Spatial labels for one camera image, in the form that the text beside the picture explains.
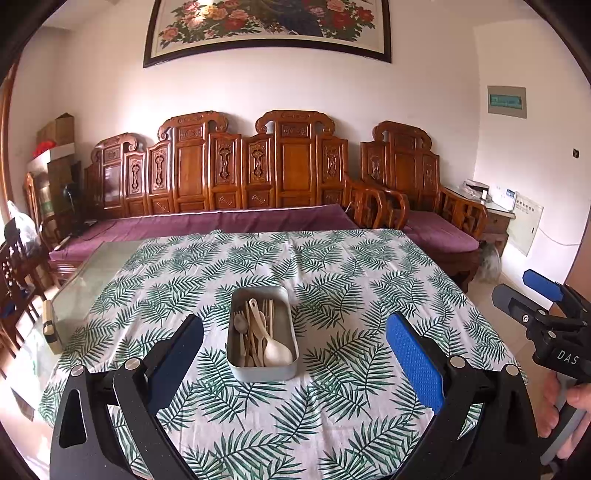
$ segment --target armrest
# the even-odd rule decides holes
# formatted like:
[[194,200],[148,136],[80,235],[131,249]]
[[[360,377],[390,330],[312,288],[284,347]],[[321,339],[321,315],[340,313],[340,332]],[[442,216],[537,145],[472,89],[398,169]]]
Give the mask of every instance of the armrest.
[[371,179],[365,180],[364,183],[369,187],[380,190],[386,196],[387,227],[402,230],[406,225],[408,213],[410,212],[410,204],[406,194],[389,189]]
[[441,199],[437,213],[472,238],[480,240],[488,221],[486,207],[480,202],[468,200],[444,186],[440,186],[439,190]]
[[345,174],[342,206],[353,206],[353,221],[361,228],[381,228],[386,214],[386,197],[382,191]]

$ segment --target purple seat cover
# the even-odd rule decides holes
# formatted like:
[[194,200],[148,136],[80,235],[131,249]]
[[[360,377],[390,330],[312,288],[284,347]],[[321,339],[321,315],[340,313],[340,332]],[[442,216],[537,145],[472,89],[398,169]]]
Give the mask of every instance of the purple seat cover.
[[434,212],[411,210],[402,231],[427,252],[459,254],[478,250],[478,240]]
[[357,226],[339,205],[295,209],[224,210],[102,220],[64,248],[50,252],[53,261],[82,262],[103,242],[144,240],[223,230],[227,233],[349,230]]

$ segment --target tablecloth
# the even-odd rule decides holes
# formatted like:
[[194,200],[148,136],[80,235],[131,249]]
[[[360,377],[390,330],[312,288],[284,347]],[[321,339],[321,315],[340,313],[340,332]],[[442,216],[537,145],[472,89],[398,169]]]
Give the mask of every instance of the tablecloth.
[[[240,383],[226,361],[230,297],[284,286],[300,350],[287,382]],[[44,391],[53,423],[70,369],[117,368],[170,337],[189,313],[203,345],[158,419],[201,480],[371,480],[394,473],[433,416],[385,339],[403,312],[446,355],[474,367],[517,364],[477,308],[402,232],[349,230],[149,239],[107,284]],[[134,470],[149,475],[117,407],[113,424]],[[478,419],[471,408],[464,430]]]

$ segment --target human hand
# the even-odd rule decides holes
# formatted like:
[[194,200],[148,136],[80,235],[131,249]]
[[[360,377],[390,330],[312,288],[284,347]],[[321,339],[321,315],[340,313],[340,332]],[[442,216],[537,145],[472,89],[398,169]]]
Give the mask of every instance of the human hand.
[[[535,419],[538,435],[542,438],[548,438],[552,430],[558,425],[558,410],[554,405],[559,393],[560,384],[556,378],[556,372],[549,372],[544,382],[540,414]],[[591,423],[591,384],[569,388],[566,394],[566,401],[574,408],[587,410],[587,414],[556,453],[556,456],[560,459],[567,459],[574,452],[587,427],[589,427],[589,423]]]

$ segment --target floor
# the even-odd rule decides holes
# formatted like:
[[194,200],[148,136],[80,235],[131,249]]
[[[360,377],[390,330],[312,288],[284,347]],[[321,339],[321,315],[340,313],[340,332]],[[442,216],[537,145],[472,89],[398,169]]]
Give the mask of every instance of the floor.
[[[535,412],[540,402],[541,384],[546,370],[533,363],[531,359],[533,347],[532,343],[525,338],[525,329],[493,306],[491,301],[493,288],[491,284],[472,282],[468,297],[499,333],[527,374],[527,388]],[[57,289],[53,287],[46,292],[46,296],[53,298],[56,293]],[[39,312],[40,304],[40,299],[37,299],[36,308]],[[23,317],[19,323],[21,334],[25,336],[30,328],[31,321],[27,316]],[[10,361],[10,357],[0,358],[0,364],[3,365],[5,361]],[[21,413],[11,389],[2,378],[0,378],[0,421],[31,469],[40,480],[48,480],[51,428],[37,413],[34,414],[33,421],[29,421]]]

